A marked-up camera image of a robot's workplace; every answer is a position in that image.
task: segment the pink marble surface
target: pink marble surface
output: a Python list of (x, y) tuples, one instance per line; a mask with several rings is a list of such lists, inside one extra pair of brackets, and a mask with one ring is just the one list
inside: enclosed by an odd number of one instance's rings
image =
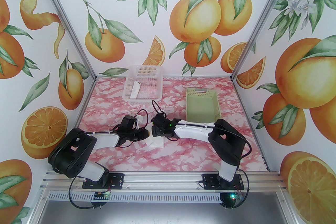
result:
[[(144, 108), (150, 119), (155, 115), (152, 105), (130, 105), (122, 99), (125, 78), (99, 78), (80, 128), (85, 131), (107, 131), (120, 123), (123, 116), (135, 115)], [(167, 77), (163, 78), (163, 97), (159, 102), (169, 119), (186, 119), (186, 88), (199, 87), (217, 92), (222, 118), (235, 127), (252, 145), (252, 153), (242, 159), (244, 170), (266, 170), (251, 130), (246, 121), (233, 85), (222, 77)], [(127, 148), (102, 148), (92, 152), (91, 161), (99, 162), (116, 171), (215, 171), (220, 168), (220, 158), (209, 143), (179, 139), (171, 142), (165, 138), (163, 148), (148, 147), (145, 141)]]

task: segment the orange fruit illustration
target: orange fruit illustration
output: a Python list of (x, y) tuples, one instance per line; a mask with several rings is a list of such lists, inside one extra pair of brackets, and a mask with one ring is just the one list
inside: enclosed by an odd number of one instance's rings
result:
[(282, 53), (276, 65), (275, 79), (282, 96), (299, 108), (318, 107), (336, 96), (334, 57), (305, 59), (291, 69), (319, 41), (318, 38), (296, 41)]
[(25, 178), (25, 180), (4, 191), (4, 193), (10, 195), (18, 205), (0, 209), (1, 224), (11, 224), (20, 213), (32, 185), (31, 173), (28, 164), (19, 159), (5, 160), (0, 163), (0, 179), (6, 176), (22, 176)]
[(217, 0), (204, 0), (185, 19), (189, 0), (180, 0), (173, 8), (169, 26), (172, 34), (183, 42), (196, 43), (207, 39), (217, 28), (221, 8)]
[(9, 23), (9, 8), (6, 0), (0, 0), (0, 32), (7, 27)]
[(143, 65), (162, 65), (166, 58), (165, 47), (162, 41), (156, 35), (154, 36), (153, 43), (145, 59)]
[(336, 144), (336, 97), (322, 106), (311, 108), (310, 113), (318, 130)]
[(109, 30), (102, 33), (101, 48), (92, 41), (90, 33), (85, 36), (85, 46), (89, 53), (102, 62), (117, 62), (125, 55), (125, 45), (122, 40), (116, 38)]
[(252, 88), (256, 85), (263, 74), (266, 57), (252, 66), (249, 70), (237, 75), (236, 81), (242, 88)]
[(211, 63), (213, 63), (215, 60), (217, 60), (217, 58), (220, 55), (221, 52), (221, 45), (220, 42), (214, 38), (214, 37), (209, 37), (209, 41), (212, 47), (212, 58), (211, 61), (209, 61), (208, 56), (204, 53), (202, 59), (199, 61), (199, 63), (197, 63), (197, 53), (198, 53), (198, 49), (199, 49), (199, 42), (198, 43), (189, 43), (186, 46), (185, 52), (184, 52), (184, 57), (186, 62), (193, 66), (193, 67), (204, 67), (207, 66)]
[(19, 42), (6, 32), (0, 32), (0, 45), (7, 51), (10, 57), (13, 59), (13, 65), (8, 63), (3, 58), (0, 57), (0, 64), (2, 68), (2, 73), (0, 73), (0, 79), (9, 79), (16, 76), (23, 68), (24, 65), (24, 54), (22, 47)]
[(246, 0), (243, 10), (235, 19), (234, 0), (218, 0), (218, 3), (221, 6), (222, 15), (218, 27), (215, 30), (216, 34), (234, 34), (242, 29), (249, 21), (252, 14), (251, 0)]
[(66, 109), (74, 110), (79, 106), (84, 95), (83, 79), (77, 70), (72, 68), (67, 70), (66, 87), (69, 93), (67, 93), (62, 82), (59, 82), (60, 101)]
[(229, 48), (223, 55), (220, 66), (224, 72), (232, 73), (233, 68), (245, 48), (246, 42), (240, 42)]
[(279, 138), (279, 135), (283, 122), (269, 124), (273, 117), (286, 105), (288, 105), (288, 102), (286, 102), (281, 93), (271, 95), (264, 104), (262, 118), (268, 134), (274, 141), (284, 146), (291, 146), (300, 141), (305, 133), (306, 117), (304, 111), (302, 109), (298, 110), (291, 130), (281, 138)]
[(324, 161), (307, 152), (291, 152), (283, 159), (280, 172), (306, 223), (335, 223), (336, 175)]
[(34, 159), (47, 158), (64, 138), (66, 129), (67, 117), (62, 110), (42, 107), (30, 114), (22, 126), (23, 149)]

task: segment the green plastic basket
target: green plastic basket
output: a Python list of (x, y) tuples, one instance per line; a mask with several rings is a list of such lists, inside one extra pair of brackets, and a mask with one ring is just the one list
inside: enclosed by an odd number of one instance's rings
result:
[(210, 123), (222, 118), (217, 93), (206, 88), (187, 88), (187, 121)]

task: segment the black cable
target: black cable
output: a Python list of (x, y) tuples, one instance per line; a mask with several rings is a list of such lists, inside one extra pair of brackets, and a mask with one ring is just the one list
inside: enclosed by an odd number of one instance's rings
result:
[(169, 141), (172, 141), (172, 142), (176, 142), (178, 139), (176, 140), (171, 140), (170, 138), (166, 137)]
[(158, 114), (162, 114), (165, 118), (167, 118), (167, 114), (161, 110), (161, 107), (158, 105), (158, 103), (157, 103), (156, 101), (152, 100), (152, 101), (151, 101), (151, 104), (153, 105), (154, 110), (155, 110)]
[(200, 181), (198, 181), (197, 183), (198, 183), (198, 185), (199, 185), (201, 188), (203, 188), (203, 189), (204, 189), (204, 187), (203, 187), (203, 186), (204, 186), (204, 181), (203, 181), (203, 180), (200, 180)]
[(71, 203), (74, 207), (76, 207), (76, 208), (78, 208), (78, 209), (92, 209), (92, 208), (96, 208), (95, 206), (87, 206), (87, 207), (78, 206), (78, 205), (76, 205), (76, 204), (72, 201), (72, 199), (71, 199), (71, 194), (70, 194), (70, 190), (71, 190), (71, 187), (72, 187), (73, 182), (75, 181), (75, 179), (76, 179), (77, 177), (78, 177), (78, 176), (75, 176), (75, 177), (73, 178), (73, 180), (72, 180), (72, 182), (71, 182), (71, 184), (70, 184), (70, 187), (69, 187), (68, 195), (69, 195), (69, 201), (70, 201), (70, 203)]
[(243, 200), (242, 200), (238, 205), (233, 206), (232, 208), (237, 208), (237, 207), (241, 206), (241, 205), (245, 202), (245, 200), (246, 200), (246, 198), (247, 198), (247, 195), (249, 195), (249, 191), (250, 191), (250, 181), (249, 181), (249, 178), (247, 177), (246, 172), (245, 172), (244, 170), (242, 170), (242, 169), (239, 169), (238, 171), (242, 171), (242, 172), (244, 173), (245, 177), (246, 177), (246, 181), (247, 181), (247, 190), (246, 190), (246, 194), (245, 194)]
[(140, 109), (140, 110), (137, 112), (137, 115), (139, 115), (139, 112), (141, 112), (141, 111), (145, 111), (145, 112), (146, 112), (146, 115), (147, 115), (147, 122), (146, 122), (146, 125), (143, 127), (143, 128), (146, 128), (147, 125), (148, 125), (148, 121), (149, 121), (148, 112), (147, 112), (147, 110), (145, 110), (145, 109)]
[(134, 141), (132, 141), (128, 146), (119, 146), (120, 148), (125, 148), (125, 147), (129, 147), (134, 143)]
[(226, 132), (226, 133), (235, 135), (236, 137), (239, 137), (239, 138), (242, 139), (242, 140), (248, 145), (248, 147), (249, 147), (249, 151), (248, 151), (245, 155), (241, 156), (241, 159), (247, 157), (247, 156), (252, 152), (252, 146), (251, 146), (251, 144), (249, 143), (249, 141), (246, 140), (246, 138), (245, 138), (244, 136), (240, 136), (240, 135), (235, 134), (235, 133), (233, 133), (233, 132), (227, 131), (227, 130), (225, 130), (225, 129), (223, 129), (223, 128), (219, 128), (219, 127), (216, 127), (216, 126), (207, 126), (207, 127), (205, 127), (204, 125), (184, 124), (184, 123), (177, 123), (177, 125), (181, 125), (181, 126), (194, 126), (194, 127), (202, 127), (202, 128), (209, 128), (209, 129), (218, 129), (218, 130), (221, 130), (221, 131), (223, 131), (223, 132)]

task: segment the metal floor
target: metal floor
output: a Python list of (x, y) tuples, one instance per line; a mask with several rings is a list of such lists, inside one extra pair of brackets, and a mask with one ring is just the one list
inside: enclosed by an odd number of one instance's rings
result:
[(48, 201), (39, 224), (285, 224), (275, 193), (251, 192), (245, 203), (225, 210), (219, 204), (114, 203), (81, 210), (68, 201)]

